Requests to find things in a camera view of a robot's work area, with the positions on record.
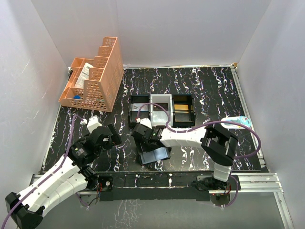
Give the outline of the black leather card holder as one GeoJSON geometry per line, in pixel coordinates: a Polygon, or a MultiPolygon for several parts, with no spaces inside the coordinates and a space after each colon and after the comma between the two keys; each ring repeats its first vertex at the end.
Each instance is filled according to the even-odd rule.
{"type": "Polygon", "coordinates": [[[159,163],[161,160],[170,159],[170,157],[170,153],[163,150],[163,147],[160,147],[153,151],[148,151],[139,155],[139,162],[141,165],[146,165],[154,162],[159,163]]]}

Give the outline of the dark card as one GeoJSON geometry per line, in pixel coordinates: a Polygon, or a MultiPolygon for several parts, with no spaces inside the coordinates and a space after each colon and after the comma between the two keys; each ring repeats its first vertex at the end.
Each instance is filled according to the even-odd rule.
{"type": "Polygon", "coordinates": [[[156,103],[153,105],[154,111],[169,111],[169,104],[168,103],[156,103]]]}

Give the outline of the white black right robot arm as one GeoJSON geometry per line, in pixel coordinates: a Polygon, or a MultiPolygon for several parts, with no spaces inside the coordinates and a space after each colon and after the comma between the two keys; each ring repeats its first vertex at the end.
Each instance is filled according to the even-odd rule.
{"type": "Polygon", "coordinates": [[[165,126],[148,127],[137,124],[133,131],[141,165],[170,159],[174,146],[203,149],[214,161],[211,177],[193,182],[201,190],[225,190],[234,163],[238,137],[220,124],[212,124],[191,131],[185,128],[169,130],[165,126]]]}

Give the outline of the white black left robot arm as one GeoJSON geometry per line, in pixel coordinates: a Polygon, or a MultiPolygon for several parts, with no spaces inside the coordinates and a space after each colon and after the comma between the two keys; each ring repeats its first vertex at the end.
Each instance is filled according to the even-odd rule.
{"type": "Polygon", "coordinates": [[[68,147],[68,152],[32,185],[6,196],[8,216],[20,229],[37,228],[43,217],[65,199],[84,189],[96,188],[99,176],[90,163],[121,142],[113,124],[97,125],[68,147]]]}

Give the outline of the card in left bin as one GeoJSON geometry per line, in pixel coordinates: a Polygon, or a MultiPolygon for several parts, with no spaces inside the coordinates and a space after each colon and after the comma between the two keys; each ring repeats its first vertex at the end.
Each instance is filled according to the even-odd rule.
{"type": "Polygon", "coordinates": [[[133,103],[132,104],[132,111],[138,112],[139,110],[141,112],[146,112],[149,111],[150,106],[149,105],[144,105],[144,103],[133,103]]]}

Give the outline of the gold card in right bin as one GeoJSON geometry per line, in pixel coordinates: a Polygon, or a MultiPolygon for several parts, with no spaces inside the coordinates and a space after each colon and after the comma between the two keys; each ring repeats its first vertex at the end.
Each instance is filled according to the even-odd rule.
{"type": "Polygon", "coordinates": [[[188,103],[174,103],[174,111],[176,113],[190,113],[191,105],[189,105],[188,103]]]}

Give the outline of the white middle bin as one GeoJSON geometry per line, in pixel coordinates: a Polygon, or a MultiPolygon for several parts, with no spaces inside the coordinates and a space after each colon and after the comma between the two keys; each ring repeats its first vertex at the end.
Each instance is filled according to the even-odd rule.
{"type": "Polygon", "coordinates": [[[152,126],[172,125],[173,122],[173,98],[171,94],[150,95],[150,120],[152,126]]]}

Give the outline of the black right bin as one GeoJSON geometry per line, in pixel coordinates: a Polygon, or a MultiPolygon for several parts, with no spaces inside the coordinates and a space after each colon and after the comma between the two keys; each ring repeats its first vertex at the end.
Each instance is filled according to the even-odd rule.
{"type": "Polygon", "coordinates": [[[173,94],[173,127],[188,128],[195,126],[196,113],[191,94],[173,94]]]}

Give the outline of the orange plastic desk organizer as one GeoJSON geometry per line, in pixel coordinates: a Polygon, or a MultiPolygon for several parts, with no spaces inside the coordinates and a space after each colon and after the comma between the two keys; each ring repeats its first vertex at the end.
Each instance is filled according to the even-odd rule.
{"type": "Polygon", "coordinates": [[[71,70],[59,99],[61,106],[111,112],[124,74],[119,38],[104,37],[97,56],[75,58],[71,70]],[[76,88],[75,83],[86,62],[93,65],[89,69],[89,79],[84,81],[83,88],[76,88]],[[73,100],[76,95],[83,99],[73,100]]]}

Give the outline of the white paper packet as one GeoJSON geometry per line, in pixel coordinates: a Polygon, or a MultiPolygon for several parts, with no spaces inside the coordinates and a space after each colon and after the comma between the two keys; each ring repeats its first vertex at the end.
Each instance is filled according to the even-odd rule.
{"type": "Polygon", "coordinates": [[[81,70],[81,73],[75,83],[76,88],[83,88],[84,81],[89,79],[89,69],[92,68],[93,65],[89,63],[85,63],[84,67],[81,70]]]}

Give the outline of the blue white blister pack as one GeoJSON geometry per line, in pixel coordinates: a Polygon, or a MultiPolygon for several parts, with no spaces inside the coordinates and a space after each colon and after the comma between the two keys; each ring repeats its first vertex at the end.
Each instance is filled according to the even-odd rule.
{"type": "Polygon", "coordinates": [[[229,124],[221,123],[221,125],[224,128],[226,128],[226,129],[243,129],[243,127],[241,127],[239,125],[234,125],[232,123],[242,124],[242,125],[245,125],[247,127],[251,127],[252,126],[251,120],[248,117],[246,117],[246,116],[225,117],[225,118],[222,118],[221,120],[222,121],[230,122],[229,124]]]}

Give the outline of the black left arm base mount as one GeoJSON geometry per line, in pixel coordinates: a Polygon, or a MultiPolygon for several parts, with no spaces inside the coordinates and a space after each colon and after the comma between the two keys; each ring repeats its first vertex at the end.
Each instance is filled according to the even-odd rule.
{"type": "Polygon", "coordinates": [[[98,177],[98,192],[111,192],[113,189],[113,177],[99,176],[98,177]]]}

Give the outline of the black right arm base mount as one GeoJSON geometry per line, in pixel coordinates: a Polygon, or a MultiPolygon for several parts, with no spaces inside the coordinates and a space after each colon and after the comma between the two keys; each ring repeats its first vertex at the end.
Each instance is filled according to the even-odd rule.
{"type": "Polygon", "coordinates": [[[241,189],[239,178],[236,175],[230,175],[227,181],[217,180],[213,176],[198,176],[190,186],[199,191],[220,191],[223,194],[241,189]]]}

